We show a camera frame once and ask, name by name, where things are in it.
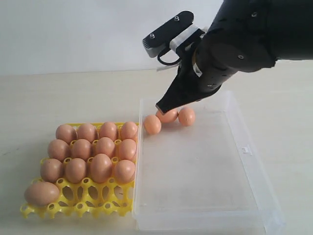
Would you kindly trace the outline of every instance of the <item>robotic arm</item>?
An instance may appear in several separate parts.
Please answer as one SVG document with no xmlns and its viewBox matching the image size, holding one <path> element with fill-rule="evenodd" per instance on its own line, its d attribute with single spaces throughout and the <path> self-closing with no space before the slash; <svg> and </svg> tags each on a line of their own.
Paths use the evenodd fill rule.
<svg viewBox="0 0 313 235">
<path fill-rule="evenodd" d="M 206 33 L 183 11 L 143 44 L 162 64 L 179 64 L 156 104 L 164 114 L 215 94 L 238 71 L 272 68 L 277 60 L 312 60 L 313 0 L 224 0 Z M 165 63 L 161 57 L 170 50 L 179 59 Z"/>
</svg>

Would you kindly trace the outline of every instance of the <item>white table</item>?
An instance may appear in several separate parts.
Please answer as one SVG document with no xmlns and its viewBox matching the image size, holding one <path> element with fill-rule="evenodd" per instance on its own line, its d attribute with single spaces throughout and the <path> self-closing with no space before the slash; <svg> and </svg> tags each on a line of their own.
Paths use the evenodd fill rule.
<svg viewBox="0 0 313 235">
<path fill-rule="evenodd" d="M 161 96 L 176 70 L 95 72 L 0 77 L 0 234 L 146 234 L 135 221 L 25 220 L 23 192 L 39 176 L 39 161 L 65 122 L 138 120 L 139 100 Z M 286 234 L 313 234 L 313 64 L 279 63 L 274 69 L 239 73 L 232 90 L 286 217 Z M 181 231 L 180 234 L 195 234 Z M 229 234 L 251 234 L 232 231 Z"/>
</svg>

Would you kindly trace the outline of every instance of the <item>brown egg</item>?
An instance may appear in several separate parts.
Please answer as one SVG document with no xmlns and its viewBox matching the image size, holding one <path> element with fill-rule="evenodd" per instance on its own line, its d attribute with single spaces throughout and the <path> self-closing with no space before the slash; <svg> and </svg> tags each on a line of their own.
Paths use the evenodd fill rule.
<svg viewBox="0 0 313 235">
<path fill-rule="evenodd" d="M 93 181 L 96 183 L 104 183 L 112 175 L 111 159 L 105 154 L 94 156 L 90 163 L 90 174 Z"/>
<path fill-rule="evenodd" d="M 114 122 L 107 121 L 103 123 L 99 130 L 99 138 L 108 137 L 112 141 L 116 141 L 118 138 L 117 126 Z"/>
<path fill-rule="evenodd" d="M 108 137 L 102 137 L 95 146 L 95 154 L 103 153 L 109 158 L 114 157 L 115 143 Z"/>
<path fill-rule="evenodd" d="M 121 139 L 133 139 L 134 141 L 137 140 L 137 130 L 138 127 L 136 123 L 132 121 L 127 121 L 121 128 Z"/>
<path fill-rule="evenodd" d="M 77 133 L 72 126 L 63 124 L 57 128 L 55 137 L 59 140 L 65 141 L 67 144 L 70 144 L 73 140 L 77 139 Z"/>
<path fill-rule="evenodd" d="M 82 124 L 77 129 L 77 139 L 85 139 L 92 143 L 98 139 L 96 127 L 90 123 Z"/>
<path fill-rule="evenodd" d="M 72 147 L 72 158 L 81 158 L 87 161 L 92 156 L 92 144 L 85 139 L 77 140 Z"/>
<path fill-rule="evenodd" d="M 63 174 L 63 163 L 54 158 L 45 160 L 40 168 L 41 178 L 51 183 L 55 183 Z"/>
<path fill-rule="evenodd" d="M 115 165 L 113 175 L 119 184 L 127 184 L 135 178 L 135 164 L 129 160 L 121 160 Z"/>
<path fill-rule="evenodd" d="M 155 135 L 161 131 L 161 121 L 156 115 L 149 115 L 145 118 L 143 126 L 150 135 Z"/>
<path fill-rule="evenodd" d="M 71 159 L 65 167 L 65 176 L 68 181 L 77 184 L 87 175 L 87 163 L 80 158 Z"/>
<path fill-rule="evenodd" d="M 158 117 L 158 119 L 160 119 L 162 123 L 170 123 L 177 119 L 178 111 L 177 109 L 172 109 L 164 115 L 162 115 L 160 111 L 157 111 L 156 116 Z"/>
<path fill-rule="evenodd" d="M 30 185 L 25 193 L 26 202 L 37 207 L 47 206 L 55 202 L 60 195 L 60 190 L 50 182 L 37 182 Z"/>
<path fill-rule="evenodd" d="M 48 146 L 48 156 L 63 162 L 65 158 L 70 157 L 69 145 L 63 140 L 53 140 Z"/>
<path fill-rule="evenodd" d="M 118 146 L 118 156 L 121 160 L 135 160 L 137 144 L 132 139 L 123 140 Z"/>
<path fill-rule="evenodd" d="M 178 120 L 183 126 L 191 126 L 196 119 L 195 112 L 192 108 L 184 107 L 178 114 Z"/>
</svg>

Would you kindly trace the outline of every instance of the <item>yellow egg tray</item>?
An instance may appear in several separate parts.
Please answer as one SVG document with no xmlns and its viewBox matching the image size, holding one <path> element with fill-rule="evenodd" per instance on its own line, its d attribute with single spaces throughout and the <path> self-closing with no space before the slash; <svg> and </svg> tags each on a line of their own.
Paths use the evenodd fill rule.
<svg viewBox="0 0 313 235">
<path fill-rule="evenodd" d="M 82 123 L 69 123 L 77 129 Z M 92 123 L 99 131 L 103 123 Z M 118 127 L 119 139 L 114 143 L 119 145 L 120 140 L 120 128 L 123 123 L 115 123 Z M 93 157 L 87 160 L 88 168 Z M 66 165 L 71 158 L 64 159 L 63 164 Z M 111 159 L 113 167 L 118 163 L 119 158 L 117 156 Z M 41 178 L 34 179 L 32 183 L 37 181 L 43 181 Z M 134 181 L 124 185 L 119 185 L 114 177 L 109 178 L 106 182 L 98 184 L 88 177 L 84 178 L 80 183 L 73 184 L 67 181 L 65 178 L 60 178 L 56 181 L 55 185 L 60 190 L 60 196 L 58 200 L 45 207 L 36 207 L 29 203 L 21 206 L 20 211 L 24 218 L 27 218 L 30 213 L 35 213 L 39 217 L 44 218 L 46 214 L 51 219 L 55 217 L 55 214 L 61 212 L 67 216 L 72 213 L 76 213 L 79 217 L 82 217 L 84 213 L 89 212 L 93 217 L 98 217 L 100 213 L 111 214 L 117 212 L 120 216 L 124 216 L 127 212 L 131 212 L 133 205 L 133 189 Z"/>
</svg>

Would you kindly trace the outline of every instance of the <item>clear plastic container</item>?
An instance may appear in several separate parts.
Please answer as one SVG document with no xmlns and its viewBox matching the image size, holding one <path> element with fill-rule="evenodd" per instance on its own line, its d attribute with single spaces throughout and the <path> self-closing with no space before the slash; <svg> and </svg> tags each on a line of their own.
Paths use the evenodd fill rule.
<svg viewBox="0 0 313 235">
<path fill-rule="evenodd" d="M 284 226 L 232 92 L 190 104 L 193 126 L 178 120 L 148 136 L 142 128 L 157 99 L 140 104 L 133 217 L 140 230 Z"/>
</svg>

